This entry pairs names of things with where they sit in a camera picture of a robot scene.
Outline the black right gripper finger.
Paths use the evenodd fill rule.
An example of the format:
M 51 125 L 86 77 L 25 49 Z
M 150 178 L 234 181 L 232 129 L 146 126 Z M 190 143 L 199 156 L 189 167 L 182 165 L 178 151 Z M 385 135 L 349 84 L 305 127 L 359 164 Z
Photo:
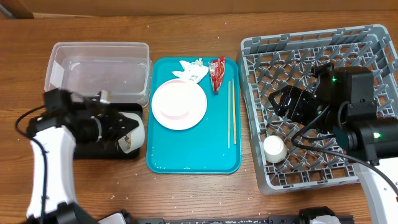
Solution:
M 281 90 L 271 93 L 268 97 L 268 100 L 271 103 L 274 113 L 277 116 L 280 116 L 280 117 L 285 116 L 285 109 L 283 106 L 284 94 L 282 93 Z
M 292 85 L 287 85 L 280 89 L 280 93 L 296 93 L 298 92 L 299 88 Z

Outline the white napkin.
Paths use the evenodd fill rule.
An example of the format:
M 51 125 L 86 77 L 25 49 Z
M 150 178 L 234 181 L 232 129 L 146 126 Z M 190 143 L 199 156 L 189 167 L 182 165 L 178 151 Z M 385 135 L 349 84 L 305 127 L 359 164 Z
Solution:
M 180 60 L 183 71 L 173 71 L 172 74 L 178 78 L 190 80 L 199 83 L 208 73 L 209 69 L 204 66 L 202 58 L 196 59 L 194 62 Z

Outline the white paper cup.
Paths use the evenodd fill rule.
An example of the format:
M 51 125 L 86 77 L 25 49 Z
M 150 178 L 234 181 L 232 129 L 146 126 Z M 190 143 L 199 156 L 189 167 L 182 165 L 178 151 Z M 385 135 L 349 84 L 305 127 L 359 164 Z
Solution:
M 283 140 L 275 135 L 268 136 L 263 142 L 266 161 L 271 163 L 281 162 L 287 155 L 287 147 Z

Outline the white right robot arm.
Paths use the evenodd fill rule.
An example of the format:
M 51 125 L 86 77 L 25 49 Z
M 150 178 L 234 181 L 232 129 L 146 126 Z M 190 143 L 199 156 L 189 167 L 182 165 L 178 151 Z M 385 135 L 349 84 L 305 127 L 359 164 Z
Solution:
M 354 162 L 373 223 L 397 223 L 397 118 L 379 117 L 366 67 L 314 66 L 312 92 L 287 85 L 268 96 L 277 116 L 302 124 L 295 147 Z

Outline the grey bowl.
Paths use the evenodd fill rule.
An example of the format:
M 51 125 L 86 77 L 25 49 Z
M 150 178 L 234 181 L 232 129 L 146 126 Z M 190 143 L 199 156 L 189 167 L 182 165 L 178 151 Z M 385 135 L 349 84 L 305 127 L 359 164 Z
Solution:
M 118 148 L 122 150 L 124 153 L 130 153 L 134 151 L 138 151 L 138 149 L 144 144 L 145 141 L 145 129 L 144 129 L 144 123 L 142 121 L 142 118 L 136 114 L 136 113 L 125 113 L 122 112 L 122 114 L 126 115 L 128 118 L 133 118 L 138 120 L 139 126 L 131 131 L 130 133 L 127 134 L 127 136 L 130 137 L 131 140 L 131 147 L 130 150 L 128 151 L 123 151 L 120 146 L 119 146 L 119 140 L 118 140 Z

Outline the red snack wrapper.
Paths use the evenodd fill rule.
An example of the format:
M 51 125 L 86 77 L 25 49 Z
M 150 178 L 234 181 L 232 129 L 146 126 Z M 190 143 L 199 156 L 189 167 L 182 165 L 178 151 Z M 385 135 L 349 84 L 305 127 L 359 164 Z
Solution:
M 208 69 L 210 73 L 210 79 L 213 91 L 215 93 L 218 93 L 224 79 L 225 57 L 220 57 L 212 60 L 208 64 Z

